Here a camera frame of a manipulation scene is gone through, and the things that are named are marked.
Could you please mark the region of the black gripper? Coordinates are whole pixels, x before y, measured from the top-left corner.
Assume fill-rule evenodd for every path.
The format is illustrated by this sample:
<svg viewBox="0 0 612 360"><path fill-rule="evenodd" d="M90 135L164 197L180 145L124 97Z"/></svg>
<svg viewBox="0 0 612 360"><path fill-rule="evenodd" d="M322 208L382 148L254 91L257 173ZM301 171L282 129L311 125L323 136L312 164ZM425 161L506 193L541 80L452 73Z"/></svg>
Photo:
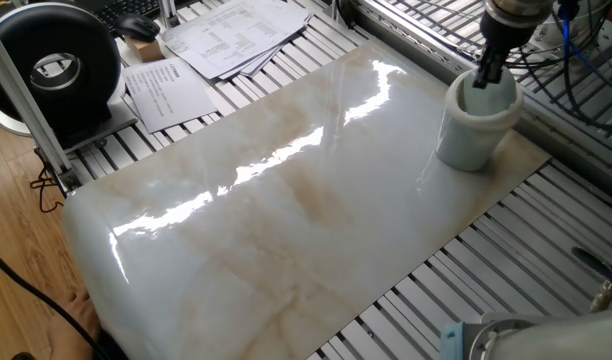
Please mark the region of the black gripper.
<svg viewBox="0 0 612 360"><path fill-rule="evenodd" d="M481 18L480 31L485 39L485 47L479 59L478 69L474 78L475 88L485 88L489 81L501 81L503 66L506 61L506 51L525 45L532 37L536 27L517 28L505 25L487 12Z"/></svg>

